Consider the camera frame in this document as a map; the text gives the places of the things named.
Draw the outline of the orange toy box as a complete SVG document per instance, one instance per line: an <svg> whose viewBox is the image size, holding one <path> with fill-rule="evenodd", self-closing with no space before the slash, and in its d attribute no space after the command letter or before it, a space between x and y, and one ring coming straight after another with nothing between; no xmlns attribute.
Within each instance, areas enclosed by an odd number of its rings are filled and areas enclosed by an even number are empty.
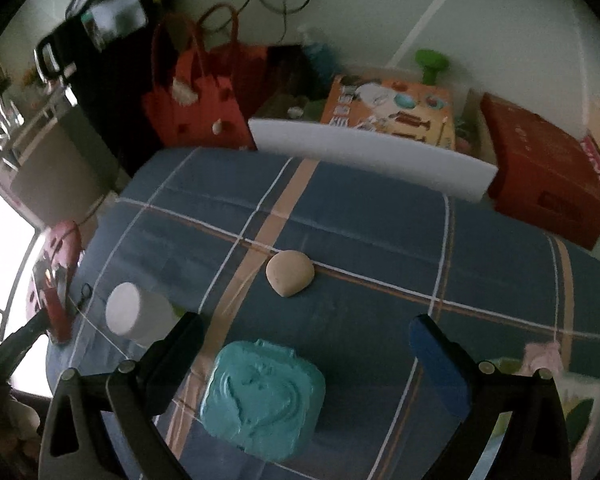
<svg viewBox="0 0 600 480"><path fill-rule="evenodd" d="M332 83L321 123L455 148L451 93L419 82L340 75Z"/></svg>

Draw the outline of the red handbag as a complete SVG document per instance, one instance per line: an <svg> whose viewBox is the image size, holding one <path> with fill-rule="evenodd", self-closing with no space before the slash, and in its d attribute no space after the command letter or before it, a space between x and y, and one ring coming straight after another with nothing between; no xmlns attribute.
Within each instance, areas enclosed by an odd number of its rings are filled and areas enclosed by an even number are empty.
<svg viewBox="0 0 600 480"><path fill-rule="evenodd" d="M208 49L204 22L230 14L230 39ZM266 100L268 49L238 40L237 10L218 3L194 21L166 14L151 41L152 88L143 109L168 148L254 151L248 119Z"/></svg>

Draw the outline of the shallow teal cardboard tray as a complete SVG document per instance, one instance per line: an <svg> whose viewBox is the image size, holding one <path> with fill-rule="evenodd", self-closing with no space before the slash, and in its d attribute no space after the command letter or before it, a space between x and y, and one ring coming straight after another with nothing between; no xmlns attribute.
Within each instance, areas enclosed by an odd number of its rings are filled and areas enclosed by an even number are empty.
<svg viewBox="0 0 600 480"><path fill-rule="evenodd" d="M444 452L467 479L569 479L567 424L554 377L524 377L484 361L468 380L468 411Z"/></svg>

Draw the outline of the red cardboard box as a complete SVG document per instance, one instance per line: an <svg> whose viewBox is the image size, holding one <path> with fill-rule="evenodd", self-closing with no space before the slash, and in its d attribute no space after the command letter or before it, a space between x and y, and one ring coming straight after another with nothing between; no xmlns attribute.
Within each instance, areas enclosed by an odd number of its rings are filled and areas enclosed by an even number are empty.
<svg viewBox="0 0 600 480"><path fill-rule="evenodd" d="M480 112L498 165L488 188L494 209L591 250L600 238L600 179L581 144L491 93Z"/></svg>

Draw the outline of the teal square toy box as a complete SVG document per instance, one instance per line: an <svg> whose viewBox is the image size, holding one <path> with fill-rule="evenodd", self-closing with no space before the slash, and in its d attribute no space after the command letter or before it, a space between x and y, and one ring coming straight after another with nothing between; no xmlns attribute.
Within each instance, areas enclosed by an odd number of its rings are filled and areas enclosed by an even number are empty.
<svg viewBox="0 0 600 480"><path fill-rule="evenodd" d="M325 392L324 375L294 349L234 341L214 361L200 420L210 436L260 460L284 462L311 440Z"/></svg>

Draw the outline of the blue plaid table cloth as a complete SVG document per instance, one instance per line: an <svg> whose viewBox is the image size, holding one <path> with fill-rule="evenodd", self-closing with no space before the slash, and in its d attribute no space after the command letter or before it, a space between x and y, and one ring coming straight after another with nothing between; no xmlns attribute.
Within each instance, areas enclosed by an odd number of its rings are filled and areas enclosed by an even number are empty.
<svg viewBox="0 0 600 480"><path fill-rule="evenodd" d="M278 296L265 275L284 250L314 264ZM207 339L160 434L195 479L418 479L456 428L408 348L431 315L474 359L519 360L560 343L567 396L592 396L580 477L600 472L600 262L564 242L429 188L259 152L179 148L138 170L99 227L71 287L92 294L46 375L111 372L143 351L105 321L123 283L201 315ZM267 463L209 436L197 408L213 360L235 340L293 348L325 376L309 446Z"/></svg>

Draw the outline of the green toy dumbbell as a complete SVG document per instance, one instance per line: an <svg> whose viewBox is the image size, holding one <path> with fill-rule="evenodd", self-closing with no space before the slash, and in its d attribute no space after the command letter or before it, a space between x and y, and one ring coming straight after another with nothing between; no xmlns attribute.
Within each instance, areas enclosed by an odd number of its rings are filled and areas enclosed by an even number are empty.
<svg viewBox="0 0 600 480"><path fill-rule="evenodd" d="M430 49L417 50L415 62L422 69L422 84L426 86L434 86L438 76L450 66L450 61L445 55Z"/></svg>

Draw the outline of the beige makeup sponge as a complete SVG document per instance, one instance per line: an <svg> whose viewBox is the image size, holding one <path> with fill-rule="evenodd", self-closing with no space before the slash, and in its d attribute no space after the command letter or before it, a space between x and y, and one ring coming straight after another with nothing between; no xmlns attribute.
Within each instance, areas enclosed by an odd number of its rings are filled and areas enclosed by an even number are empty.
<svg viewBox="0 0 600 480"><path fill-rule="evenodd" d="M303 252L284 250L266 265L268 284L278 296L288 298L302 292L314 280L314 264Z"/></svg>

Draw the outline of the white green pill bottle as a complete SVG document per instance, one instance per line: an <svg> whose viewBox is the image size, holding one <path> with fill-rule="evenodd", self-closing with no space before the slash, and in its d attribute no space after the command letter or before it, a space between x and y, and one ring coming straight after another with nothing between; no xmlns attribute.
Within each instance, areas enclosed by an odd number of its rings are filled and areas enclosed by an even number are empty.
<svg viewBox="0 0 600 480"><path fill-rule="evenodd" d="M166 338L180 320L165 296L130 282L117 285L111 292L105 318L111 333L142 348Z"/></svg>

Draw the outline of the pink beige cloth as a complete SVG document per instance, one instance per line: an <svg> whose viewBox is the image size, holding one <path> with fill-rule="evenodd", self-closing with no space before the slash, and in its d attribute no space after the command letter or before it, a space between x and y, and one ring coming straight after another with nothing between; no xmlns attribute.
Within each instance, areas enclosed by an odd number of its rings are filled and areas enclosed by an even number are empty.
<svg viewBox="0 0 600 480"><path fill-rule="evenodd" d="M530 377L541 368L549 370L554 377L559 377L564 371L558 341L551 341L546 344L529 342L524 346L524 357L516 374Z"/></svg>

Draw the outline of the yellow green scrub sponge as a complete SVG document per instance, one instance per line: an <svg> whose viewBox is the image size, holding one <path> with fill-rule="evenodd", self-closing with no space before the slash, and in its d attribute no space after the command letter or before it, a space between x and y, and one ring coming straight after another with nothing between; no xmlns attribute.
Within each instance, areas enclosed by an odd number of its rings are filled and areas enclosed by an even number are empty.
<svg viewBox="0 0 600 480"><path fill-rule="evenodd" d="M593 406L593 399L583 399L566 416L566 429L570 453L577 447L586 428L588 428Z"/></svg>

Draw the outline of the white foam board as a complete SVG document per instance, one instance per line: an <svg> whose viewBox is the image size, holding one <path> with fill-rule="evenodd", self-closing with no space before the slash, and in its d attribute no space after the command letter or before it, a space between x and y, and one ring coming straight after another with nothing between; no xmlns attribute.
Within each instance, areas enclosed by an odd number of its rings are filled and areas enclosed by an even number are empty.
<svg viewBox="0 0 600 480"><path fill-rule="evenodd" d="M483 160L385 133L315 122L252 118L260 151L310 158L383 174L479 203L498 168Z"/></svg>

